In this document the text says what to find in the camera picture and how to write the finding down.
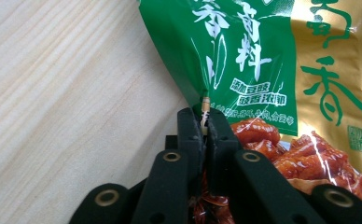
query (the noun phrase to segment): wooden table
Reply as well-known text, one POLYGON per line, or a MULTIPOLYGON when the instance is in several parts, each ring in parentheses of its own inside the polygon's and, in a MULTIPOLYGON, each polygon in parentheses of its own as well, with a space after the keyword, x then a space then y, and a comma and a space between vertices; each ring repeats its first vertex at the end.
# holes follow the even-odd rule
POLYGON ((0 0, 0 223, 145 178, 187 106, 133 0, 0 0))

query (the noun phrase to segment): wood grain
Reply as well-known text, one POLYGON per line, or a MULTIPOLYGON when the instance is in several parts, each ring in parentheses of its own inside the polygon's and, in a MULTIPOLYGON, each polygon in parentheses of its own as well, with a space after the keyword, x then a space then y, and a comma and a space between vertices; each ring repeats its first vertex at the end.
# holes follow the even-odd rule
POLYGON ((187 106, 133 0, 0 0, 0 223, 145 178, 187 106))

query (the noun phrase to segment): green snack package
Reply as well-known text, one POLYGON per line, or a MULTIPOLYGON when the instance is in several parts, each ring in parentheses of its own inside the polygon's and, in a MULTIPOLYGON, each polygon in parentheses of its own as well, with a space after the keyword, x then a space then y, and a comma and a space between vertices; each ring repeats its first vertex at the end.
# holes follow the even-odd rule
POLYGON ((362 1, 141 0, 190 106, 260 118, 282 144, 315 131, 362 173, 362 1))

